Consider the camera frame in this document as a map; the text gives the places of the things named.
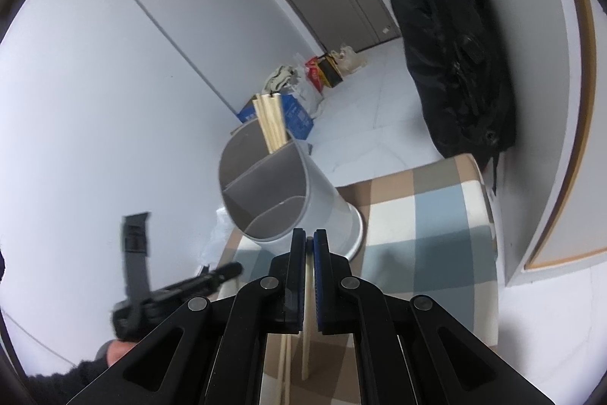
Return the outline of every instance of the cylindrical container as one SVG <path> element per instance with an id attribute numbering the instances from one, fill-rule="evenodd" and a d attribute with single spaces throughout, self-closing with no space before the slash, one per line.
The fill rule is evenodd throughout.
<path id="1" fill-rule="evenodd" d="M 289 252 L 294 228 L 326 229 L 329 249 L 351 260 L 362 243 L 362 218 L 295 139 L 268 153 L 257 120 L 226 145 L 219 183 L 226 210 L 252 241 L 274 254 Z"/>

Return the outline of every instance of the black sleeve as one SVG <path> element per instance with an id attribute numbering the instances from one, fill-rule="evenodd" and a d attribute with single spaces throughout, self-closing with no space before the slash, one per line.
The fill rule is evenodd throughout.
<path id="1" fill-rule="evenodd" d="M 67 374 L 32 376 L 27 389 L 38 405 L 66 405 L 107 369 L 105 356 L 93 362 L 81 362 Z"/>

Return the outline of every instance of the wooden trim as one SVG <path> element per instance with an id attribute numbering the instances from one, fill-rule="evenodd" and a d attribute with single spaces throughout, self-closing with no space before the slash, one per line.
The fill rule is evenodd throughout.
<path id="1" fill-rule="evenodd" d="M 588 135 L 590 134 L 590 125 L 593 120 L 594 99 L 596 93 L 597 82 L 597 42 L 594 33 L 594 18 L 593 9 L 590 0 L 574 0 L 576 5 L 576 13 L 578 25 L 580 28 L 580 45 L 582 53 L 582 84 L 580 89 L 580 110 L 577 120 L 576 137 L 574 138 L 573 150 L 565 172 L 565 178 L 558 194 L 557 201 L 552 213 L 548 218 L 546 227 L 541 233 L 539 241 L 531 254 L 530 260 L 525 263 L 525 269 L 545 268 L 547 266 L 555 266 L 570 261 L 582 259 L 600 252 L 607 251 L 598 249 L 585 254 L 576 255 L 569 258 L 563 258 L 545 263 L 536 263 L 536 260 L 542 249 L 547 243 L 548 238 L 552 234 L 554 227 L 565 208 L 565 204 L 569 199 L 571 190 L 576 181 L 577 174 L 582 165 L 582 158 L 586 151 L 588 143 Z"/>

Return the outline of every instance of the person's arm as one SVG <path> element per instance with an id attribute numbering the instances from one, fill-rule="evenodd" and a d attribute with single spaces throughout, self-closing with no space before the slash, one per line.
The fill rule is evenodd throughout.
<path id="1" fill-rule="evenodd" d="M 67 374 L 29 377 L 27 389 L 38 405 L 66 405 L 134 346 L 134 343 L 114 340 L 104 357 L 81 362 Z"/>

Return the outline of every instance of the silver screw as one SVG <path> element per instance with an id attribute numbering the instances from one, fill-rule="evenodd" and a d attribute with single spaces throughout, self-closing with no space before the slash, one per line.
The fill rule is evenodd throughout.
<path id="1" fill-rule="evenodd" d="M 432 309 L 432 299 L 424 296 L 417 297 L 414 300 L 414 306 L 420 311 L 429 311 Z"/>
<path id="2" fill-rule="evenodd" d="M 278 287 L 278 278 L 275 278 L 275 277 L 262 278 L 260 285 L 266 289 L 276 288 L 276 287 Z"/>
<path id="3" fill-rule="evenodd" d="M 187 301 L 187 308 L 190 311 L 201 311 L 206 307 L 206 299 L 204 297 L 194 297 Z"/>
<path id="4" fill-rule="evenodd" d="M 354 277 L 346 277 L 342 280 L 342 287 L 349 288 L 350 290 L 354 290 L 360 286 L 360 282 L 358 278 Z"/>

